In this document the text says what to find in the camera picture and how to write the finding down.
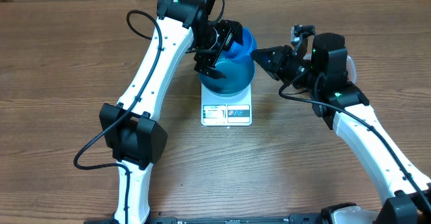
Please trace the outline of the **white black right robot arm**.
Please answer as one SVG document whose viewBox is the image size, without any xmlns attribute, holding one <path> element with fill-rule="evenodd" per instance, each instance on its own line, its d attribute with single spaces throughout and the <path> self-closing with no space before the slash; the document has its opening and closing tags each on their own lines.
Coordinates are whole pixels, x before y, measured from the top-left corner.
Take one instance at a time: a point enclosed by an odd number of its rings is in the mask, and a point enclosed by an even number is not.
<svg viewBox="0 0 431 224">
<path fill-rule="evenodd" d="M 316 223 L 429 223 L 430 177 L 402 153 L 378 121 L 369 99 L 349 79 L 345 38 L 334 33 L 293 31 L 290 46 L 256 49 L 252 59 L 274 80 L 279 96 L 305 89 L 314 113 L 354 152 L 383 204 L 367 211 L 347 202 L 325 207 Z"/>
</svg>

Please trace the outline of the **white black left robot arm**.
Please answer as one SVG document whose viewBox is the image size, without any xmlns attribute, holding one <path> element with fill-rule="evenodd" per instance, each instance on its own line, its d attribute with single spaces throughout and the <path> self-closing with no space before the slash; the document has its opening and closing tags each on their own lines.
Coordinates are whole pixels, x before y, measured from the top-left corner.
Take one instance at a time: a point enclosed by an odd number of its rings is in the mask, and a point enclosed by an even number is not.
<svg viewBox="0 0 431 224">
<path fill-rule="evenodd" d="M 105 104 L 100 121 L 119 169 L 119 203 L 111 223 L 148 223 L 153 166 L 161 158 L 168 134 L 159 125 L 162 103 L 184 57 L 195 53 L 196 72 L 212 79 L 222 51 L 242 43 L 239 22 L 209 20 L 216 0 L 158 0 L 155 30 L 132 83 L 116 105 Z"/>
</svg>

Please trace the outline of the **blue plastic scoop cup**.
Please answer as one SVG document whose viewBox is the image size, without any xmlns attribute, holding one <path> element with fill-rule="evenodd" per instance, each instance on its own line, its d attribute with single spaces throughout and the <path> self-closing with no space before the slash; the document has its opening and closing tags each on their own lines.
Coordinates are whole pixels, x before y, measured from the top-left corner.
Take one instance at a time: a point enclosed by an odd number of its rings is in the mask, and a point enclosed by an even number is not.
<svg viewBox="0 0 431 224">
<path fill-rule="evenodd" d="M 236 64 L 252 62 L 251 53 L 257 48 L 257 41 L 249 28 L 242 29 L 242 44 L 233 42 L 229 51 L 223 51 L 222 55 Z"/>
</svg>

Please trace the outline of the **white digital kitchen scale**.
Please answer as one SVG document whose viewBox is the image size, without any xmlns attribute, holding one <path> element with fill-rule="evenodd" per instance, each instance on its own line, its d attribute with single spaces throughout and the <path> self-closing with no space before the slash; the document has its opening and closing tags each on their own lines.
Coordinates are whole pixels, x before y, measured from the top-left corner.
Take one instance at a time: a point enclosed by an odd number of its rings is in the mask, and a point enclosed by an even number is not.
<svg viewBox="0 0 431 224">
<path fill-rule="evenodd" d="M 231 96 L 219 96 L 201 85 L 203 126 L 250 126 L 252 122 L 251 85 Z"/>
</svg>

